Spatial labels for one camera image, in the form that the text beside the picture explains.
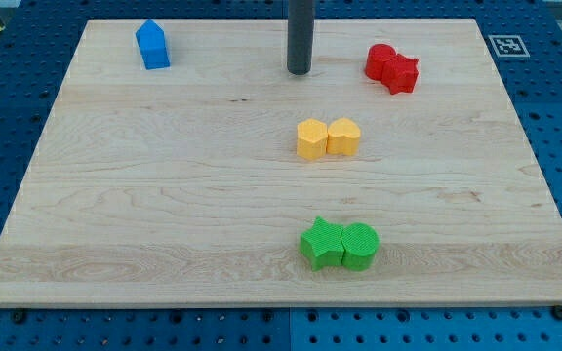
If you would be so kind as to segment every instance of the green block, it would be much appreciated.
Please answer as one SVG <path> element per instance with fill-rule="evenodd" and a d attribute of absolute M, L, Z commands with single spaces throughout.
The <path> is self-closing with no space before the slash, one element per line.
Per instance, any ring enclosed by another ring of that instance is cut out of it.
<path fill-rule="evenodd" d="M 341 265 L 354 271 L 368 269 L 379 249 L 379 235 L 364 223 L 348 225 L 341 234 L 341 242 L 345 249 Z"/>
<path fill-rule="evenodd" d="M 316 217 L 311 229 L 301 234 L 301 253 L 311 262 L 311 270 L 324 266 L 339 266 L 343 258 L 341 232 L 343 225 Z"/>

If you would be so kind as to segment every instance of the blue pegboard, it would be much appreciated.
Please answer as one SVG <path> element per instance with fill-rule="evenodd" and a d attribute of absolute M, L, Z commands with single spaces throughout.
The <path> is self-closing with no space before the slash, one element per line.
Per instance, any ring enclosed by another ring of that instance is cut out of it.
<path fill-rule="evenodd" d="M 562 215 L 562 32 L 537 0 L 316 0 L 319 18 L 475 18 Z M 0 40 L 0 231 L 87 19 L 281 19 L 278 0 L 24 0 Z M 0 311 L 5 349 L 562 349 L 562 309 Z"/>

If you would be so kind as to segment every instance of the toy block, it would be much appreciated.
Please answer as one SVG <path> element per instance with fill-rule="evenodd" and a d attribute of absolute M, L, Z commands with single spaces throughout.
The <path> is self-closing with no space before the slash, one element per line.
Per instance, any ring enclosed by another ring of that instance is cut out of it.
<path fill-rule="evenodd" d="M 341 243 L 343 226 L 316 217 L 311 229 L 301 234 L 301 253 L 311 263 L 311 270 L 325 266 L 339 266 L 344 256 Z"/>
<path fill-rule="evenodd" d="M 366 75 L 372 80 L 380 81 L 384 64 L 395 57 L 396 51 L 389 45 L 373 45 L 368 51 L 368 61 L 366 62 L 365 70 Z"/>
<path fill-rule="evenodd" d="M 412 93 L 418 80 L 418 59 L 406 58 L 400 54 L 384 63 L 381 83 L 394 95 L 400 92 Z"/>
<path fill-rule="evenodd" d="M 327 153 L 352 156 L 357 153 L 361 130 L 348 118 L 334 121 L 328 130 Z"/>
<path fill-rule="evenodd" d="M 307 160 L 315 160 L 327 153 L 327 125 L 309 118 L 297 125 L 297 154 Z"/>
<path fill-rule="evenodd" d="M 341 265 L 354 271 L 366 270 L 379 249 L 379 235 L 369 225 L 352 223 L 341 233 L 344 248 Z"/>
<path fill-rule="evenodd" d="M 164 30 L 152 19 L 147 19 L 138 29 L 136 40 L 146 69 L 165 68 L 171 65 L 166 51 Z"/>

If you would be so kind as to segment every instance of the wood grain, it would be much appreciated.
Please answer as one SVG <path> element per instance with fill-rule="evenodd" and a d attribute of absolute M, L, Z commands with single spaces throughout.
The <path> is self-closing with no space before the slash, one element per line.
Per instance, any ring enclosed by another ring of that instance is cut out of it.
<path fill-rule="evenodd" d="M 0 239 L 0 308 L 562 304 L 562 221 L 471 19 L 320 20 L 287 73 L 282 20 L 90 20 Z M 387 42 L 411 95 L 363 72 Z M 307 162 L 296 124 L 342 116 L 359 152 Z M 366 222 L 372 268 L 311 272 L 317 215 Z"/>

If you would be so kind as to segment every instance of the red block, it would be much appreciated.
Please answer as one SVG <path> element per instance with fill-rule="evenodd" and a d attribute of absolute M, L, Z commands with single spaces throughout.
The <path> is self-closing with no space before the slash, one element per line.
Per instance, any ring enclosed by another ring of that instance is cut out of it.
<path fill-rule="evenodd" d="M 406 58 L 400 54 L 384 63 L 381 83 L 394 95 L 400 92 L 412 93 L 418 80 L 418 59 Z"/>
<path fill-rule="evenodd" d="M 368 62 L 366 62 L 366 75 L 370 79 L 380 80 L 383 65 L 396 57 L 394 48 L 385 44 L 376 44 L 368 51 Z"/>

